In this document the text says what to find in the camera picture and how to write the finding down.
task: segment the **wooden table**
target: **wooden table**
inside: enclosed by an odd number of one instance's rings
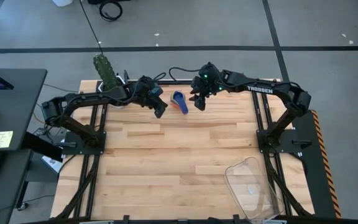
[[[85,80],[80,90],[92,92],[95,86],[96,80]],[[162,87],[162,99],[167,103],[175,90],[181,90],[187,99],[191,96],[189,85]],[[285,107],[276,96],[268,95],[268,100],[275,121]],[[248,157],[257,158],[264,170],[252,95],[222,92],[207,99],[205,111],[189,101],[188,108],[188,115],[183,115],[170,104],[157,119],[152,110],[139,105],[121,110],[109,107],[106,150],[99,163],[92,220],[122,220],[123,215],[132,220],[232,218],[240,213],[225,184],[224,172]],[[74,118],[89,124],[90,116],[91,107],[80,108]],[[265,115],[262,117],[267,127]],[[302,163],[286,154],[280,156],[288,188],[313,213]],[[52,217],[76,192],[82,161],[83,156],[76,156],[60,174]]]

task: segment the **transparent plastic bin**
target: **transparent plastic bin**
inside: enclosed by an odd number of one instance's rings
[[[283,211],[283,202],[277,198],[254,157],[230,166],[225,182],[243,214],[252,223],[264,223]]]

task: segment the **orange and black hazard tape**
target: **orange and black hazard tape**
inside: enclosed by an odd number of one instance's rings
[[[341,211],[339,209],[338,199],[337,199],[336,193],[335,193],[331,169],[329,168],[329,164],[328,164],[327,151],[326,151],[326,148],[324,147],[323,135],[321,134],[320,123],[318,122],[317,112],[314,110],[311,110],[311,113],[313,114],[314,125],[316,126],[317,137],[318,137],[319,146],[321,149],[321,155],[323,156],[324,168],[326,169],[329,191],[331,192],[331,197],[333,198],[335,215],[337,218],[342,218]]]

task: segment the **gray floor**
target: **gray floor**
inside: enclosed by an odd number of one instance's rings
[[[358,45],[358,0],[269,0],[269,4],[282,46]],[[108,23],[95,6],[85,4],[103,47],[273,45],[262,0],[133,0],[122,6],[122,18]],[[97,47],[78,1],[58,8],[51,0],[5,0],[0,10],[0,49],[56,47]],[[92,64],[95,54],[0,54],[0,68],[46,68],[46,83],[76,90],[80,80],[98,77]],[[154,76],[172,66],[196,69],[209,61],[250,77],[281,78],[275,52],[106,55],[116,71],[126,69],[131,78]],[[284,52],[283,56],[290,80],[312,95],[311,108],[319,114],[342,215],[358,219],[358,52]],[[39,102],[64,94],[44,87]],[[42,117],[38,108],[35,112]],[[39,126],[32,121],[29,130]],[[26,198],[54,190],[55,184],[32,184]],[[46,219],[52,201],[31,202],[27,211],[13,214],[11,223]]]

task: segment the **yellow sticky note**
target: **yellow sticky note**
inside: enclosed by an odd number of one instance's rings
[[[9,147],[13,131],[0,131],[0,148]]]

